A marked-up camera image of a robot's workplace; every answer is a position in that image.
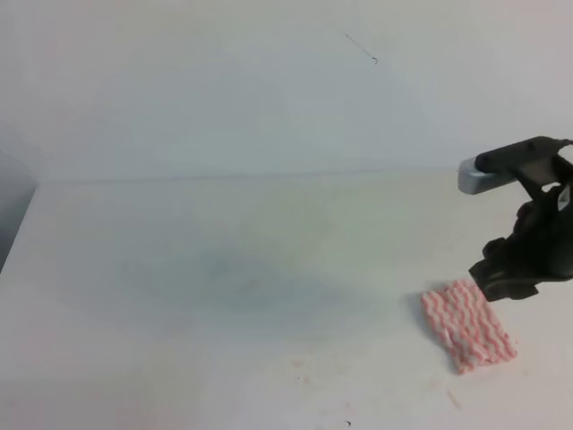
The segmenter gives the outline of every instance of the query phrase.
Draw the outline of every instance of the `towel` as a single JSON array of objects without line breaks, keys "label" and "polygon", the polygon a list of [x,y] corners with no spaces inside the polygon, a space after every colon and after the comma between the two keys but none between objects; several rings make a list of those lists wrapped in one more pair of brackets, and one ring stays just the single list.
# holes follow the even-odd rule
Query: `towel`
[{"label": "towel", "polygon": [[461,374],[510,361],[517,352],[509,335],[471,280],[455,280],[422,294],[428,323]]}]

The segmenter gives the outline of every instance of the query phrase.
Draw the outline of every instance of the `pink and white cloth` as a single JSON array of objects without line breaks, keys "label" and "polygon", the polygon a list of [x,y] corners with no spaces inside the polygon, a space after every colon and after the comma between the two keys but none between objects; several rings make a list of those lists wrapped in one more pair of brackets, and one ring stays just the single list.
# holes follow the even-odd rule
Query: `pink and white cloth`
[{"label": "pink and white cloth", "polygon": [[456,280],[440,291],[423,293],[422,305],[428,323],[461,374],[510,361],[517,355],[473,281]]}]

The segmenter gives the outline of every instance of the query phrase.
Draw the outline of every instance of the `white wall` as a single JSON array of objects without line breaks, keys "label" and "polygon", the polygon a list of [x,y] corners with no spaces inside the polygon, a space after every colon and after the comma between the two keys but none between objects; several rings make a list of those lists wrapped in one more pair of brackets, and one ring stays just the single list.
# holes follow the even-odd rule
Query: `white wall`
[{"label": "white wall", "polygon": [[4,0],[0,108],[46,180],[455,166],[573,136],[571,13],[532,0]]}]

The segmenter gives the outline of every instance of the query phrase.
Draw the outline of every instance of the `silver metal part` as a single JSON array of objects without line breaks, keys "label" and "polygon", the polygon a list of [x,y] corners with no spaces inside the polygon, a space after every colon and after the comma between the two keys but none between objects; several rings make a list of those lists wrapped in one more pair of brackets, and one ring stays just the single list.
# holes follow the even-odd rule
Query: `silver metal part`
[{"label": "silver metal part", "polygon": [[479,194],[516,180],[512,175],[484,173],[475,167],[475,158],[466,159],[459,165],[458,188],[464,194]]}]

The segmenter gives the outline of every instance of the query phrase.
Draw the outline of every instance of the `white tabletop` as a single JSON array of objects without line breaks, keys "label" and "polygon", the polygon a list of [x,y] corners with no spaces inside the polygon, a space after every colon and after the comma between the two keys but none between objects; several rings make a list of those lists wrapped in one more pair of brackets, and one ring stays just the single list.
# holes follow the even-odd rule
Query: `white tabletop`
[{"label": "white tabletop", "polygon": [[456,175],[41,186],[0,275],[3,430],[573,428],[573,288],[464,376],[418,294],[526,200]]}]

